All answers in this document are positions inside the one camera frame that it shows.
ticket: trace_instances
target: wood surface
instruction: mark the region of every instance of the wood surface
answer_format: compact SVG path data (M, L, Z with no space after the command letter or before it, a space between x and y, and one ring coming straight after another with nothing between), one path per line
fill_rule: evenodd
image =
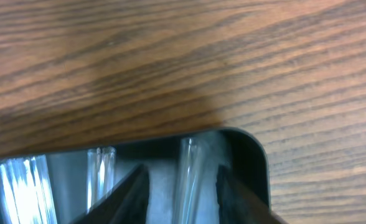
M0 157L219 126L288 223L366 223L366 0L0 0Z

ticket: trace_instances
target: glass tube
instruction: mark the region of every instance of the glass tube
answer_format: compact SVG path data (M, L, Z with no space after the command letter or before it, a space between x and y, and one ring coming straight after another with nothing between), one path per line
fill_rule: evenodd
M113 147L88 150L87 212L114 187L115 152Z
M57 223L45 156L0 161L4 223Z
M199 138L181 141L173 224L193 224L208 145Z

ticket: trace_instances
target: transparent tube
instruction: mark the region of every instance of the transparent tube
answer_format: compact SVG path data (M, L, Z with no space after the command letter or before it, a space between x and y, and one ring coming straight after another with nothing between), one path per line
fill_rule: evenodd
M115 152L113 147L88 150L87 212L114 187Z
M0 161L4 223L57 223L45 156Z
M199 138L181 141L173 224L193 224L199 200L208 145Z

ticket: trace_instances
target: brown wood grain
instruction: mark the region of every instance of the brown wood grain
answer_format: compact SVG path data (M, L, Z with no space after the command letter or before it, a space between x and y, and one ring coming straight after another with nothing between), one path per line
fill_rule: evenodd
M289 223L366 223L366 0L2 0L0 157L236 126Z

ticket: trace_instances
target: wooden table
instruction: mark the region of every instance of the wooden table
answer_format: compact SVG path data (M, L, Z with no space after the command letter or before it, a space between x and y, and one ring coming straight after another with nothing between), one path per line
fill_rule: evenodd
M366 1L0 1L0 157L236 126L289 223L366 223Z

